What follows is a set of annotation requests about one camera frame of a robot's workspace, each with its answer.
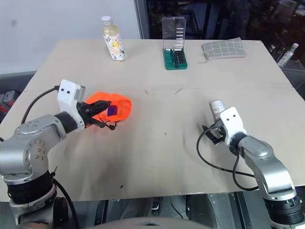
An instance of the orange drawstring pouch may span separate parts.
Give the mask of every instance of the orange drawstring pouch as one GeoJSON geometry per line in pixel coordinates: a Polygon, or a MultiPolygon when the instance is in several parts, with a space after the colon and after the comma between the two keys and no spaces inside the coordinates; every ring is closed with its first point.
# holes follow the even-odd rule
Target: orange drawstring pouch
{"type": "Polygon", "coordinates": [[[103,111],[93,118],[103,122],[118,122],[129,117],[132,110],[132,102],[129,98],[119,94],[109,94],[105,92],[97,92],[86,101],[88,104],[92,104],[98,100],[111,101],[110,106],[106,111],[103,111]]]}

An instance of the small bottle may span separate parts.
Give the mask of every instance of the small bottle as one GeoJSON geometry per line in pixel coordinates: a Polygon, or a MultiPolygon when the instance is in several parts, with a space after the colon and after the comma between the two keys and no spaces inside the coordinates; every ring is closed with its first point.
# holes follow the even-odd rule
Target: small bottle
{"type": "Polygon", "coordinates": [[[101,18],[103,22],[103,36],[107,44],[109,53],[115,61],[122,61],[126,57],[120,32],[117,26],[115,26],[110,16],[103,16],[101,18]]]}
{"type": "Polygon", "coordinates": [[[281,68],[283,68],[287,63],[288,61],[290,60],[290,58],[294,55],[295,53],[295,50],[297,49],[297,47],[299,47],[299,44],[298,43],[294,43],[292,46],[291,46],[291,49],[288,50],[284,56],[279,60],[279,62],[277,63],[278,66],[280,66],[281,68]]]}

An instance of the black cable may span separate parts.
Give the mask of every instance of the black cable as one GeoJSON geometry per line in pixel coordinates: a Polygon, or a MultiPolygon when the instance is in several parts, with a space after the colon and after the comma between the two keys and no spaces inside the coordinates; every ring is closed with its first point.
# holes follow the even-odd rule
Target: black cable
{"type": "Polygon", "coordinates": [[[239,161],[239,154],[237,154],[236,156],[236,161],[235,161],[235,164],[234,164],[234,167],[233,167],[233,180],[234,180],[234,183],[242,190],[245,190],[245,191],[253,191],[253,190],[257,190],[258,189],[258,186],[255,186],[255,187],[251,187],[251,188],[247,188],[247,187],[243,187],[241,186],[237,180],[236,180],[236,168],[237,168],[237,165],[238,165],[238,161],[239,161]]]}
{"type": "Polygon", "coordinates": [[[171,206],[172,206],[172,208],[175,210],[175,212],[177,212],[177,214],[178,214],[182,219],[184,219],[183,216],[181,215],[181,213],[174,207],[174,205],[173,205],[173,203],[172,203],[172,197],[170,197],[170,201],[171,201],[171,206]]]}
{"type": "Polygon", "coordinates": [[[52,92],[52,91],[58,90],[58,89],[59,89],[59,86],[54,86],[53,88],[51,88],[51,89],[45,91],[44,93],[38,95],[38,96],[31,102],[31,104],[30,104],[29,107],[27,108],[26,112],[24,113],[24,116],[23,116],[23,118],[22,118],[21,124],[24,124],[24,123],[25,123],[25,120],[27,119],[28,114],[29,114],[31,108],[33,107],[33,105],[34,105],[41,97],[45,96],[46,94],[48,94],[48,93],[50,93],[50,92],[52,92]]]}
{"type": "Polygon", "coordinates": [[[75,226],[76,229],[80,229],[80,225],[78,223],[78,219],[77,219],[77,215],[76,215],[76,211],[75,211],[73,202],[70,199],[67,191],[64,189],[64,187],[55,178],[53,178],[53,183],[61,190],[63,195],[66,197],[66,199],[68,201],[68,204],[70,206],[71,212],[72,212],[72,218],[73,218],[73,221],[74,221],[74,226],[75,226]]]}
{"type": "MultiPolygon", "coordinates": [[[[213,164],[211,164],[210,162],[208,162],[207,160],[205,160],[202,155],[200,154],[200,151],[199,151],[199,143],[200,143],[200,140],[202,139],[202,137],[206,134],[206,132],[210,131],[211,129],[213,129],[213,127],[209,127],[208,129],[206,129],[205,131],[203,131],[198,140],[197,140],[197,144],[196,144],[196,149],[197,149],[197,154],[198,156],[200,157],[200,159],[202,161],[204,161],[206,164],[208,164],[209,166],[213,167],[213,168],[216,168],[216,169],[219,169],[221,171],[225,171],[225,172],[229,172],[229,173],[233,173],[233,170],[230,170],[230,169],[226,169],[226,168],[221,168],[221,167],[218,167],[218,166],[215,166],[213,164]]],[[[244,175],[244,176],[248,176],[248,177],[254,177],[254,175],[252,174],[249,174],[249,173],[243,173],[243,172],[239,172],[239,171],[235,171],[236,174],[240,174],[240,175],[244,175]]]]}

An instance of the white wall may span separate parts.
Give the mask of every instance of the white wall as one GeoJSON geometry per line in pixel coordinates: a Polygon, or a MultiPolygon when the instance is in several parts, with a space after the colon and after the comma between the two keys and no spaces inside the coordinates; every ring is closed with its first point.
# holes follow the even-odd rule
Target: white wall
{"type": "Polygon", "coordinates": [[[140,38],[133,0],[0,0],[0,74],[37,70],[60,39],[102,38],[103,15],[140,38]]]}

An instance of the table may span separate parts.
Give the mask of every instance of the table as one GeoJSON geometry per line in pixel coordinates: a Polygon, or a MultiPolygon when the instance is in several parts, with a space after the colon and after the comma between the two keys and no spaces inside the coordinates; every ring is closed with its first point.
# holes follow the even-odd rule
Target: table
{"type": "MultiPolygon", "coordinates": [[[[202,42],[185,41],[187,70],[167,71],[161,40],[124,40],[127,58],[111,60],[103,40],[61,41],[40,67],[0,125],[9,138],[28,104],[67,79],[96,91],[132,100],[130,117],[114,131],[91,126],[70,133],[49,152],[49,170],[72,200],[141,198],[239,190],[232,174],[215,170],[198,157],[201,125],[213,121],[209,102],[235,106],[249,135],[264,140],[303,185],[305,102],[260,41],[243,41],[246,58],[203,62],[202,42]]],[[[28,119],[56,114],[56,93],[40,99],[28,119]]],[[[207,139],[202,155],[225,168],[235,160],[227,147],[207,139]]],[[[251,172],[243,160],[239,170],[251,172]]],[[[238,177],[244,186],[255,180],[238,177]]],[[[0,180],[0,201],[8,201],[0,180]]]]}

